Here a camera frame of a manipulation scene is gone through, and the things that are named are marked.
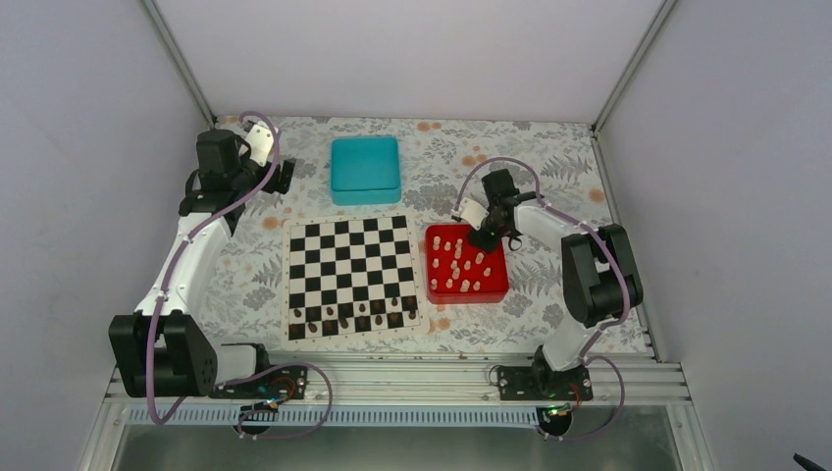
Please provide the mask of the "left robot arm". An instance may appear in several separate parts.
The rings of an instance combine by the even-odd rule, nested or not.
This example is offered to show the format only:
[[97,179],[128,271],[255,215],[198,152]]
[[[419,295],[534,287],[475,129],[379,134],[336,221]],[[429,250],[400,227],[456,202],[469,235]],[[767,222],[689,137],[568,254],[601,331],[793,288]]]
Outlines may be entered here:
[[248,193],[288,191],[294,164],[273,164],[280,135],[264,122],[246,136],[210,130],[196,139],[198,167],[185,184],[177,233],[156,281],[133,313],[113,318],[108,337],[126,393],[205,396],[234,378],[250,397],[265,394],[273,370],[254,347],[222,344],[202,332],[198,312]]

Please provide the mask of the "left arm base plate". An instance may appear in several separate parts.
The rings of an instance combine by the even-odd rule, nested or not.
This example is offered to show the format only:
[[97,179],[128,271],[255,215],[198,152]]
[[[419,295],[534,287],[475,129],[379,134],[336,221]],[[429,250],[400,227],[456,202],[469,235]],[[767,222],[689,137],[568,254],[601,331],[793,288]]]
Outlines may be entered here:
[[246,399],[282,402],[304,398],[308,368],[289,365],[253,381],[216,388],[209,393],[215,399]]

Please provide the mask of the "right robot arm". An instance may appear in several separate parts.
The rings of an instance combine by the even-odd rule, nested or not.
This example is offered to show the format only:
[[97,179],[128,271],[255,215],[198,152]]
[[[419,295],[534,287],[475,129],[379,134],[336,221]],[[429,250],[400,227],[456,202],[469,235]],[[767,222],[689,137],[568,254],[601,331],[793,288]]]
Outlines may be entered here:
[[626,321],[644,289],[626,230],[619,224],[592,228],[546,202],[537,189],[520,191],[510,172],[482,179],[486,204],[458,195],[454,219],[466,222],[469,242],[492,253],[505,239],[527,236],[558,252],[568,318],[536,351],[531,367],[534,392],[555,399],[569,376],[589,363],[592,345],[607,329]]

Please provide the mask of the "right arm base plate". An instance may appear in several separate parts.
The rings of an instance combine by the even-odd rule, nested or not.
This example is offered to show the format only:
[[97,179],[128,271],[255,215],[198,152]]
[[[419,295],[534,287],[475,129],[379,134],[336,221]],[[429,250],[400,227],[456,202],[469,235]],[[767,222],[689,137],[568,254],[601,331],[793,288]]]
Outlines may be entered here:
[[501,400],[585,401],[594,398],[589,371],[584,366],[557,372],[532,366],[498,365],[495,373],[494,382]]

